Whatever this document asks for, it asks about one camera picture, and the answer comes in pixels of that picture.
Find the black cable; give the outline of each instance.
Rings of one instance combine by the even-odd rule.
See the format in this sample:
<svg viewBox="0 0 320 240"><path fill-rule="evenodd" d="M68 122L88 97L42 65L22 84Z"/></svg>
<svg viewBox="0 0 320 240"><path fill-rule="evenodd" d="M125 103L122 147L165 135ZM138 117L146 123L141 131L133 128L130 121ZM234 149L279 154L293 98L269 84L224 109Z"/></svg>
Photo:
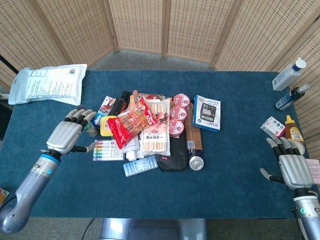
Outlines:
<svg viewBox="0 0 320 240"><path fill-rule="evenodd" d="M8 68L10 68L15 74L19 73L19 71L1 55L0 55L0 61L3 62Z"/></svg>
<svg viewBox="0 0 320 240"><path fill-rule="evenodd" d="M90 225L92 224L92 222L93 222L94 220L95 220L95 218L93 217L93 218L91 219L91 221L89 222L88 226L86 226L86 228L85 228L85 230L84 230L84 233L83 233L83 235L82 235L81 240L84 240L85 235L86 235L86 232L87 232L88 228L90 227Z"/></svg>
<svg viewBox="0 0 320 240"><path fill-rule="evenodd" d="M10 201L12 201L13 199L17 198L17 196L13 196L12 198L10 198L8 201L6 201L4 204L2 204L0 206L0 211L5 207L5 205L7 205Z"/></svg>

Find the white plastic bag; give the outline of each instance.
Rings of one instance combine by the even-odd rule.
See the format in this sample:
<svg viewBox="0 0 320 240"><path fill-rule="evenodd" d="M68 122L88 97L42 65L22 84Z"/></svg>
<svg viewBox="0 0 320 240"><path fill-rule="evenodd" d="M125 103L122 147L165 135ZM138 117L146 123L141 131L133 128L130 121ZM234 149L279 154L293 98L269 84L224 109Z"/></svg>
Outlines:
<svg viewBox="0 0 320 240"><path fill-rule="evenodd" d="M56 100L80 105L82 80L87 64L48 66L22 69L14 78L8 103L26 104L32 101Z"/></svg>

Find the robotic hand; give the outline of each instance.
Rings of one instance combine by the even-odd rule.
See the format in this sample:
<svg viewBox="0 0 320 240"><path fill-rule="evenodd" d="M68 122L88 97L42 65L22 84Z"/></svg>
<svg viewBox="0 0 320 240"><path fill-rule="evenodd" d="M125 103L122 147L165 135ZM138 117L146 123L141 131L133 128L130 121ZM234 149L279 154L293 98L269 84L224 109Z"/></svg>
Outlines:
<svg viewBox="0 0 320 240"><path fill-rule="evenodd" d="M93 149L93 144L88 147L75 146L75 144L85 126L95 115L96 112L91 109L74 109L56 126L46 142L48 151L42 153L16 190L15 207L6 206L13 198L0 206L1 232L13 234L27 224L32 207L60 165L62 155L69 152L86 153Z"/></svg>
<svg viewBox="0 0 320 240"><path fill-rule="evenodd" d="M270 175L263 168L260 168L260 172L266 179L285 184L294 191L295 208L292 212L304 238L320 240L320 204L318 195L310 190L314 180L305 157L300 155L297 145L291 139L273 136L266 140L277 157L282 176Z"/></svg>

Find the white bottle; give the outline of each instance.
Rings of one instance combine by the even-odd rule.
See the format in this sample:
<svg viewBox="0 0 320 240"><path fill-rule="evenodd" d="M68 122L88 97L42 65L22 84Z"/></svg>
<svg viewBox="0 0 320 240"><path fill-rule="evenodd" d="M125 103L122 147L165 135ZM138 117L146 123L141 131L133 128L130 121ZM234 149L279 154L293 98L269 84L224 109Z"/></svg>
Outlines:
<svg viewBox="0 0 320 240"><path fill-rule="evenodd" d="M139 138L136 135L121 149L123 154L126 154L126 158L131 162L137 160L136 151L140 149Z"/></svg>
<svg viewBox="0 0 320 240"><path fill-rule="evenodd" d="M304 69L307 63L300 57L295 64L288 65L282 72L272 80L272 88L275 91L282 91L288 87L294 80L301 75L301 69Z"/></svg>

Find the small white box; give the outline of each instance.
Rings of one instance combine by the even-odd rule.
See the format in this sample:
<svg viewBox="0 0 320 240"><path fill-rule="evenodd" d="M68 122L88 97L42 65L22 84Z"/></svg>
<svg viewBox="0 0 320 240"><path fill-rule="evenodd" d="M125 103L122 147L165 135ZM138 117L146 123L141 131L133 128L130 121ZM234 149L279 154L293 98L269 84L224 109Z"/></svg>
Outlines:
<svg viewBox="0 0 320 240"><path fill-rule="evenodd" d="M196 95L192 125L210 131L220 131L221 102Z"/></svg>
<svg viewBox="0 0 320 240"><path fill-rule="evenodd" d="M262 124L260 129L262 129L270 137L276 136L279 138L285 132L286 127L273 116L271 116Z"/></svg>

